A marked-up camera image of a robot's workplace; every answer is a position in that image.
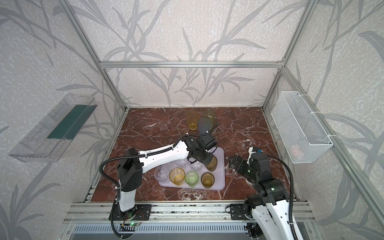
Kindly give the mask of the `green short glass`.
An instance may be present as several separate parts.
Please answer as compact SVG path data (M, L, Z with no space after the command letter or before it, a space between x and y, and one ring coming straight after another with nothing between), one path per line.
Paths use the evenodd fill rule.
M186 175L185 175L185 182L186 184L190 187L190 188L193 188L196 186L196 184L198 183L199 181L199 175L197 172L195 171L189 171Z

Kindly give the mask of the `tall blue frosted glass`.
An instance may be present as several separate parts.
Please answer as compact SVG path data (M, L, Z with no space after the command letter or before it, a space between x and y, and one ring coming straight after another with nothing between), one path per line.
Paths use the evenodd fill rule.
M213 120L209 118L201 118L198 121L199 135L206 133L212 128Z

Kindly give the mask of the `tall yellow glass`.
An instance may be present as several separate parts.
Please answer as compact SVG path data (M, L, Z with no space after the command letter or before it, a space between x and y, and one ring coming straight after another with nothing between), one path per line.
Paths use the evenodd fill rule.
M196 130L198 128L198 121L200 114L195 110L188 110L186 112L187 123L190 130Z

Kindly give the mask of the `yellow short glass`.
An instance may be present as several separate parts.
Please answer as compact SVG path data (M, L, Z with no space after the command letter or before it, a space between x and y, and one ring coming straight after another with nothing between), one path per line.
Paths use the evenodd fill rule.
M185 179L185 171L182 168L174 168L169 173L169 179L174 185L181 186Z

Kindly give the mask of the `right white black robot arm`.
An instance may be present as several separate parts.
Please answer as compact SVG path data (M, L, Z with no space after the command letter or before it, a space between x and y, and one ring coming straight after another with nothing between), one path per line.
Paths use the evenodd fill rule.
M271 159L278 162L281 159L267 155L257 148L251 148L250 151L247 160L240 156L229 159L229 167L246 178L257 192L254 196L247 197L242 206L230 206L232 220L251 220L244 229L252 239L303 239L293 214L293 175L289 175L290 190L287 191L284 184L273 177L270 166Z

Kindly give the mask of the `amber dotted glass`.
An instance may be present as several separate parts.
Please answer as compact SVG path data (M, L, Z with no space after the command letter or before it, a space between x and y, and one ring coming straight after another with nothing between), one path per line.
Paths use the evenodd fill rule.
M206 169L210 172L213 172L216 170L217 164L218 164L218 160L215 156L213 156L209 164L206 166Z
M211 188L215 183L215 177L211 173L203 173L201 177L201 183L204 188Z

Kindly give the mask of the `amber dotted glass front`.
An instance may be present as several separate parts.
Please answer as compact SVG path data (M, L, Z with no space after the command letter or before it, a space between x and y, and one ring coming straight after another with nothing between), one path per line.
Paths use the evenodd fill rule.
M201 183L204 188L211 188L215 183L215 177L211 173L203 173L201 177Z

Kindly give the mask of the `clear faceted glass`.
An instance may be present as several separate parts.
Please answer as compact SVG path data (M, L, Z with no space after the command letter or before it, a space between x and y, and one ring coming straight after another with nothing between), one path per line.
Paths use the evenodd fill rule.
M170 181L168 168L163 166L157 167L154 173L154 177L159 182L159 184L167 184Z
M179 167L185 167L187 166L189 161L187 159L182 159L182 160L176 160L175 164Z

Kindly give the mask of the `tall green glass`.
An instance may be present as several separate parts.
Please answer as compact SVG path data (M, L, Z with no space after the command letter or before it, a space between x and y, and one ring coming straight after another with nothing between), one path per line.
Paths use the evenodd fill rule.
M214 125L216 113L213 109L208 109L203 112L203 119L209 124L210 128Z

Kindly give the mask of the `clear faceted glass front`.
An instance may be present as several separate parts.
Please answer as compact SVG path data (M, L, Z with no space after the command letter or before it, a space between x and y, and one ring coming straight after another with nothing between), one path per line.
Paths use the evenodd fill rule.
M154 177L159 182L159 184L167 184L170 181L168 168L163 166L157 167L154 173Z

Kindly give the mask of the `lilac plastic tray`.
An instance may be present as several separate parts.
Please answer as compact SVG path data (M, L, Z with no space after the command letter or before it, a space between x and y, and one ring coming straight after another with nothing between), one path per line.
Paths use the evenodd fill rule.
M170 188L188 188L188 189L216 190L216 191L222 190L224 188L224 186L225 186L225 153L224 153L224 150L222 148L220 148L220 147L214 147L213 149L210 150L210 153L213 153L213 155L218 160L217 168L216 168L215 171L210 172L210 171L208 171L206 169L205 166L203 166L202 169L197 172L200 179L199 179L199 181L198 181L198 183L196 184L195 187L190 188L186 184L185 180L184 180L184 182L183 182L183 184L181 186L176 186L171 181L169 181L167 184L159 184L159 185L162 186L162 187L170 187ZM182 168L185 171L185 174L187 174L189 171L192 171L190 169L190 165L191 165L191 163L189 162L187 166L179 167L179 166L177 166L175 164L175 161L173 161L171 163L168 163L168 164L165 164L165 165L162 165L162 166L168 168L169 173L174 168ZM204 188L202 183L201 183L201 177L202 177L203 173L211 173L215 177L215 183L209 189Z

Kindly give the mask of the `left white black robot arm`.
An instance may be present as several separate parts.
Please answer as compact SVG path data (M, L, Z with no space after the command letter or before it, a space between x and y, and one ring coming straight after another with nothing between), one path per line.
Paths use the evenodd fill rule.
M212 136L213 131L219 126L216 123L209 131L203 134L182 135L175 143L148 151L129 149L122 157L110 158L99 165L99 173L115 185L118 191L111 210L110 221L113 215L131 218L137 212L135 203L136 189L142 184L143 174L149 170L173 161L186 159L191 165L199 162L206 167L216 158L210 149L217 145L217 140ZM104 172L105 165L119 161L118 179L110 177Z

